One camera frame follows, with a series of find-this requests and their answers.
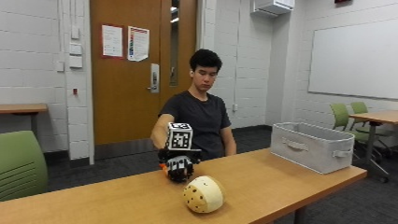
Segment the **man's arm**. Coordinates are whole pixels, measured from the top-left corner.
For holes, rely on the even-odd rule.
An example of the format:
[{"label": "man's arm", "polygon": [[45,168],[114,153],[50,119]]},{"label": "man's arm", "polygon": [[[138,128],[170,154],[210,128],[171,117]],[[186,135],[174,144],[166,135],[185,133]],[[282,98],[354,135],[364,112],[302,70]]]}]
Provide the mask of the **man's arm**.
[{"label": "man's arm", "polygon": [[232,136],[231,127],[220,129],[220,138],[224,147],[224,156],[231,156],[236,154],[236,143]]},{"label": "man's arm", "polygon": [[174,117],[169,114],[162,114],[158,118],[157,123],[154,124],[150,139],[157,149],[162,149],[165,147],[167,132],[166,127],[169,122],[174,122]]}]

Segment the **gray storage bin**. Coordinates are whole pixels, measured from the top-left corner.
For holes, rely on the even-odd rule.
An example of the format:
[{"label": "gray storage bin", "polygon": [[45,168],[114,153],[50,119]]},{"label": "gray storage bin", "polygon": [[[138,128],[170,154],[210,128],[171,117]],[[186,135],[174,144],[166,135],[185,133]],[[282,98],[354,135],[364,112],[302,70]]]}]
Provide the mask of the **gray storage bin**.
[{"label": "gray storage bin", "polygon": [[319,174],[351,163],[354,135],[306,123],[276,123],[271,134],[271,153]]}]

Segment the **man's hand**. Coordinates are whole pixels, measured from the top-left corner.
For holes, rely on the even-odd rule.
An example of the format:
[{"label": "man's hand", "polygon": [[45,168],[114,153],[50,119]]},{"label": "man's hand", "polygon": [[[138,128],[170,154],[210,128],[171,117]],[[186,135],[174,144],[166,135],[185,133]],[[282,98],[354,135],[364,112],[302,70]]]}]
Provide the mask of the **man's hand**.
[{"label": "man's hand", "polygon": [[186,156],[177,156],[166,162],[167,176],[175,182],[183,182],[194,173],[194,165]]},{"label": "man's hand", "polygon": [[199,151],[194,151],[195,158],[190,158],[187,153],[190,151],[183,150],[169,150],[159,149],[158,157],[161,167],[165,166],[163,170],[170,180],[175,182],[183,182],[194,173],[192,163],[199,163]]}]

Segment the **black object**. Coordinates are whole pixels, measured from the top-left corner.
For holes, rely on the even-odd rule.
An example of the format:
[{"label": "black object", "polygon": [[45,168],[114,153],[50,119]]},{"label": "black object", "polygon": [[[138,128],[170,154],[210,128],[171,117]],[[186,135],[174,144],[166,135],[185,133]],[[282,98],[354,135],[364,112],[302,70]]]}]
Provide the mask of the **black object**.
[{"label": "black object", "polygon": [[334,0],[334,3],[343,3],[343,2],[348,2],[350,0]]},{"label": "black object", "polygon": [[185,182],[194,173],[192,164],[199,164],[199,150],[158,151],[159,164],[166,166],[166,174],[174,182]]}]

